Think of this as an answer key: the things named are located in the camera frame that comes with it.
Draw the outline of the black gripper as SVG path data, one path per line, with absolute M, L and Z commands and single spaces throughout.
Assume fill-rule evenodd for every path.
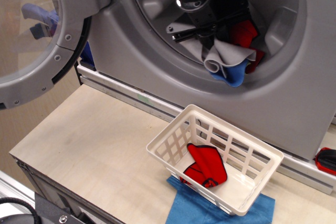
M 251 19 L 248 0 L 206 0 L 182 4 L 183 14 L 166 27 L 175 42 L 197 38 L 208 50 L 214 38 L 229 40 L 229 30 L 236 24 Z

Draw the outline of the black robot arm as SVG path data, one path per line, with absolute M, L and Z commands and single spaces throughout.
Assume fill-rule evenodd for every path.
M 183 15 L 166 30 L 176 43 L 195 38 L 206 48 L 228 41 L 229 29 L 251 20 L 248 0 L 176 0 Z

